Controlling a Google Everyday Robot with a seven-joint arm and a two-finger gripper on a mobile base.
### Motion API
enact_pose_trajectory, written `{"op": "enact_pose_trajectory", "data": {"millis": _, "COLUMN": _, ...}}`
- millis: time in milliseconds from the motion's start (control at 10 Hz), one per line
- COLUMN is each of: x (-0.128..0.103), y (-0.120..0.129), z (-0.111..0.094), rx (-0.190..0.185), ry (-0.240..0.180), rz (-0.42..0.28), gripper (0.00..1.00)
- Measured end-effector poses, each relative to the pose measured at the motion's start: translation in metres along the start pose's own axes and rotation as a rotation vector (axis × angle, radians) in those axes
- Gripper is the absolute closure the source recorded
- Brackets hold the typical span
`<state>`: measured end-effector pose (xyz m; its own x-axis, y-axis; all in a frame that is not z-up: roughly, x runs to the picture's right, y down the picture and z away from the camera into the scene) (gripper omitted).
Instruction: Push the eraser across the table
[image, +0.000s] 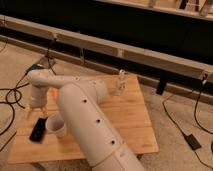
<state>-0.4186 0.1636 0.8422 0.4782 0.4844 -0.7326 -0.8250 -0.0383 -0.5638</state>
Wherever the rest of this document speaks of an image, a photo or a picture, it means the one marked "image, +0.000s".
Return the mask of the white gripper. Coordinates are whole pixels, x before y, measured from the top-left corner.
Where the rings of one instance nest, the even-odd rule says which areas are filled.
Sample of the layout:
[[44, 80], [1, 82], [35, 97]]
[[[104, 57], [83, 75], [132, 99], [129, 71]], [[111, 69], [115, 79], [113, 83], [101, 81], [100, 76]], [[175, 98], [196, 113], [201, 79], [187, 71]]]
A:
[[33, 112], [32, 108], [40, 108], [44, 117], [48, 117], [47, 105], [47, 92], [46, 87], [31, 86], [29, 106], [26, 109], [26, 119], [28, 119]]

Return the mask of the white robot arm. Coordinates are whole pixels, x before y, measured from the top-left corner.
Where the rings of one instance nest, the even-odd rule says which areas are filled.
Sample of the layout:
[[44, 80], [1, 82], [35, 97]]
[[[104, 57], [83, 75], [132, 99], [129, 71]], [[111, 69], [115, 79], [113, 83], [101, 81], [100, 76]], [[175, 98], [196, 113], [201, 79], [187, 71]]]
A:
[[33, 107], [46, 105], [49, 87], [59, 90], [58, 110], [93, 171], [145, 171], [99, 107], [108, 96], [103, 80], [54, 75], [48, 69], [29, 71], [27, 80]]

